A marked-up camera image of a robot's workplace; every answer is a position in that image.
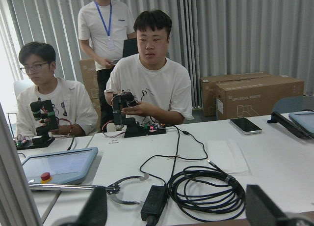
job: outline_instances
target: blue lanyard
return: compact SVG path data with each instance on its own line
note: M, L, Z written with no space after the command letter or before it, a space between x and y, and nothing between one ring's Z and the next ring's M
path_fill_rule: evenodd
M105 30L106 30L106 32L107 32L107 35L108 35L108 37L110 37L111 15L112 15L112 4L111 4L111 1L110 1L109 30L108 30L107 27L106 27L106 23L105 23L105 21L104 21L104 19L103 19L103 15L102 15L102 13L100 12L100 9L99 9L99 6L98 6L98 3L96 2L96 0L94 0L94 3L95 3L95 5L96 5L96 7L97 7L97 10L98 10L98 12L99 12L100 18L102 19L102 22L103 22L103 25L104 25Z

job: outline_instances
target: white table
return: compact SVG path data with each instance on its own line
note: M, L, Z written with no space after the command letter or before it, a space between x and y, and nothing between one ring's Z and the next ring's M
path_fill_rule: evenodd
M91 139L92 136L75 138L71 150L86 148ZM35 154L65 151L70 146L71 141L72 138L55 139L48 147L30 150L19 150L18 153L23 153L27 157ZM25 157L22 154L19 154L19 156L20 160L23 161ZM58 199L60 191L32 191L32 194L34 196L39 215L42 221L44 221L50 213L50 210L52 209L54 203Z
M258 184L284 212L305 212L314 210L314 140L301 140L293 136L279 123L267 124L269 115L249 118L262 128L262 133L245 136L238 132L228 120L179 125L204 144L207 141L233 140L236 142L249 167L249 172L233 174L243 188L247 184ZM174 155L177 131L167 130L166 135L137 138L105 138L96 134L89 147L97 146L103 152L93 184L105 185L132 175L142 175L139 167L155 154ZM203 157L201 146L191 137L181 134L179 155L188 158ZM153 159L144 170L168 181L173 160ZM190 165L209 166L206 161L178 161L176 172ZM144 201L151 185L162 185L160 180L150 177L144 182L122 183L118 197L123 200ZM86 199L71 198L68 194L58 198L48 219L73 217L79 214ZM141 221L141 207L120 205L108 198L108 219L106 225L144 226ZM184 215L170 199L158 225L195 224L197 221Z
M98 148L98 154L87 174L86 179L82 182L82 185L92 185L95 174L99 168L99 164L103 156L103 148ZM50 214L44 221L44 225L60 225L61 223L74 222L85 205L90 192L62 192L62 198L58 201L58 207L52 208Z

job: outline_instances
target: cardboard box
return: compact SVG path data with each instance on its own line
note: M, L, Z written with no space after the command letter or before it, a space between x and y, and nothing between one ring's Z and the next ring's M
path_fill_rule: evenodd
M94 109L96 110L96 113L97 113L97 115L98 115L98 121L97 121L96 128L100 130L100 118L101 118L100 102L99 102L99 99L98 99L98 98L92 99L91 101L92 101L93 107L94 107Z
M84 85L90 99L98 99L97 73L94 60L80 60L79 64L83 76Z
M270 76L265 72L247 73L247 74L234 74L234 75L219 75L201 77L201 90L202 90L202 104L204 116L216 115L216 84L224 83L227 81L238 81L252 78L261 78Z
M304 81L289 76L216 84L217 119L271 114L273 106L284 97L302 96Z

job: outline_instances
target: hand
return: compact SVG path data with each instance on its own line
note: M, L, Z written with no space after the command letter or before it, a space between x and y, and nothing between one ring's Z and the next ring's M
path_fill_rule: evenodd
M112 63L112 60L107 59L107 58L100 58L99 61L97 61L100 65L102 65L105 69L111 69L113 67L113 65L111 65L110 63Z
M39 121L39 123L41 123L42 126L49 126L49 122L50 122L49 118ZM58 129L50 129L49 132L51 132L52 134L59 134L60 126L58 125Z
M146 117L146 116L154 117L155 111L158 108L159 107L154 106L147 102L139 102L138 105L135 107L122 108L121 112L122 114L128 114L128 115L138 115L142 117Z

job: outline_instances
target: small robot arm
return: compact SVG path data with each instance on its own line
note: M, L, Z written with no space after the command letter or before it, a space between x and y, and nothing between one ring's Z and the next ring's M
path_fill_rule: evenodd
M138 101L129 91L122 91L118 94L113 94L112 108L113 108L113 123L115 125L126 125L127 129L124 134L125 138L138 137L153 134L165 134L165 125L147 125L140 126L134 117L126 118L125 114L121 113L122 108L135 107Z
M37 136L33 137L33 144L44 146L49 145L52 142L48 135L49 130L59 128L51 100L32 102L30 108L35 120L42 120L44 122L45 119L49 119L49 121L46 122L46 125L36 128Z

